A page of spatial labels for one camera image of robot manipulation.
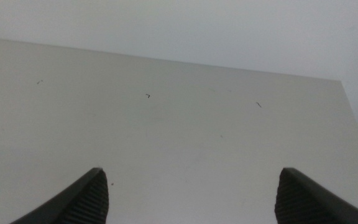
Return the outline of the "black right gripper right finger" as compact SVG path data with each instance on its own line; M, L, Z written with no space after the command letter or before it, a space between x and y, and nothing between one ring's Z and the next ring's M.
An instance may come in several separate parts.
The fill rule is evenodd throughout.
M279 224L358 224L358 208L295 168L282 169L275 202Z

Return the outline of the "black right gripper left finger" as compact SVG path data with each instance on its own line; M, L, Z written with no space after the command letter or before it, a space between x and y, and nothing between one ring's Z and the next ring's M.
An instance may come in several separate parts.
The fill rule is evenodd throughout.
M13 224L105 224L109 210L108 180L92 168L78 180Z

